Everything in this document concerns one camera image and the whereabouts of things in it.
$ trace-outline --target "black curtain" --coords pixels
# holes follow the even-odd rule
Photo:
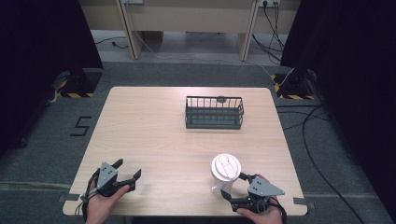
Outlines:
[[[325,105],[394,221],[395,53],[395,1],[302,0],[281,62],[317,73]]]
[[[0,3],[0,156],[63,71],[103,68],[78,0]]]

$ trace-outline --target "gray carpet floor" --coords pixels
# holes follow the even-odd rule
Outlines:
[[[349,158],[342,137],[325,106],[316,100],[278,99],[271,78],[256,65],[199,63],[104,63],[92,98],[58,98],[41,113],[27,136],[27,147],[9,150],[0,160],[0,223],[83,223],[63,214],[68,193],[89,144],[106,97],[114,86],[263,87],[271,90],[308,203],[308,214],[288,223],[359,223],[314,168],[304,138],[319,170],[345,197],[365,223],[392,223],[362,169]],[[287,68],[266,66],[273,74]],[[90,126],[85,136],[80,125]],[[107,223],[124,223],[111,217]],[[251,223],[240,218],[136,217],[134,223]]]

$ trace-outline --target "black wire basket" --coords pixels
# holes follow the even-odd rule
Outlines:
[[[244,106],[241,97],[187,96],[186,128],[241,129]]]

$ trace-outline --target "human hand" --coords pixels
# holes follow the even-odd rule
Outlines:
[[[91,183],[91,189],[96,186],[96,179]],[[129,185],[123,186],[111,197],[104,197],[97,194],[90,198],[88,203],[88,216],[86,224],[102,224],[105,223],[110,216],[111,210],[117,200],[120,199],[129,190]]]
[[[267,180],[262,175],[258,175],[262,179]],[[270,198],[270,203],[278,204],[276,196]],[[267,210],[264,213],[257,214],[246,208],[238,208],[236,213],[247,217],[252,220],[255,224],[282,224],[282,213],[281,211],[274,207],[268,206]]]

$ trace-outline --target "white cup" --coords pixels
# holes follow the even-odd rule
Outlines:
[[[241,163],[230,154],[219,154],[212,161],[212,175],[214,177],[212,192],[221,194],[221,189],[230,192],[233,182],[241,173]]]

